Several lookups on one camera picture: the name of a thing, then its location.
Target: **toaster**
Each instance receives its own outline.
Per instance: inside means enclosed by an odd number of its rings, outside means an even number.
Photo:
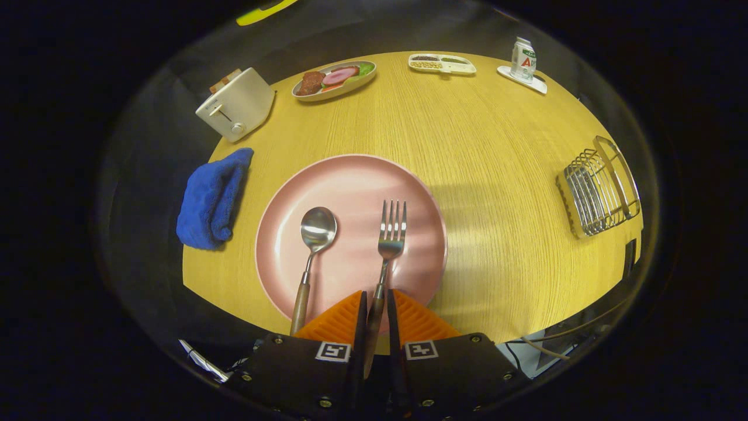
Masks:
[[[265,121],[275,91],[252,67],[226,82],[194,113],[226,140],[236,142]]]

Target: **fork tines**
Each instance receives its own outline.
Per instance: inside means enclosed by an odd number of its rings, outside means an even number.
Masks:
[[[379,228],[380,240],[404,241],[405,230],[408,227],[407,202],[402,203],[402,220],[400,219],[400,200],[390,200],[390,220],[387,221],[387,201],[381,206],[381,225]]]

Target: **meat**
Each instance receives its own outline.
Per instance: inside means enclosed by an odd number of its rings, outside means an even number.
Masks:
[[[311,95],[316,94],[322,87],[322,80],[325,78],[324,73],[320,72],[306,72],[304,78],[301,80],[301,87],[296,92],[297,95]]]
[[[346,79],[358,73],[358,67],[344,67],[342,69],[336,69],[334,72],[325,76],[322,83],[325,85],[337,85],[338,83],[345,82]]]
[[[360,68],[359,68],[358,66],[347,66],[347,67],[338,67],[337,69],[335,69],[335,70],[331,71],[330,73],[335,73],[335,72],[337,72],[338,70],[343,70],[343,69],[353,69],[353,70],[356,70],[356,73],[353,73],[353,76],[357,76],[357,75],[358,75],[358,72],[359,72],[359,70],[361,70],[361,69],[360,69]]]

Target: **white tray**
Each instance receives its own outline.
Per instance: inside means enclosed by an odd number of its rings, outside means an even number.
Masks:
[[[520,83],[522,85],[527,86],[530,89],[535,89],[536,91],[540,92],[541,94],[545,95],[548,92],[548,85],[545,84],[542,80],[533,77],[533,81],[531,83],[527,83],[524,80],[520,80],[512,76],[512,68],[509,66],[499,66],[496,70],[499,71],[502,75],[510,78],[511,80]]]
[[[439,61],[421,61],[421,60],[414,60],[413,57],[418,57],[419,55],[424,55],[426,57],[433,57],[438,59]],[[467,64],[460,64],[460,63],[450,63],[448,61],[442,61],[442,58],[454,58],[455,60],[464,61]],[[438,63],[441,65],[441,68],[439,69],[429,69],[425,67],[416,67],[413,65],[413,63]],[[429,54],[427,52],[419,53],[419,54],[411,54],[410,57],[408,57],[408,66],[416,71],[419,72],[428,72],[428,73],[454,73],[457,75],[471,75],[475,74],[476,68],[473,66],[473,63],[470,62],[470,60],[466,59],[465,57],[460,57],[459,55],[446,55],[446,54]]]

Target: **pink plate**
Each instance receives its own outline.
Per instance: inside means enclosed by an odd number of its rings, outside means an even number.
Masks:
[[[257,229],[255,259],[268,298],[291,318],[309,249],[301,240],[301,218],[324,206],[337,218],[334,243],[312,263],[307,322],[356,291],[371,304],[379,281],[377,251],[384,200],[408,203],[405,249],[390,264],[388,288],[398,288],[426,305],[447,263],[447,229],[431,192],[413,173],[371,155],[321,160],[291,177],[265,209]],[[387,316],[381,332],[387,332]]]

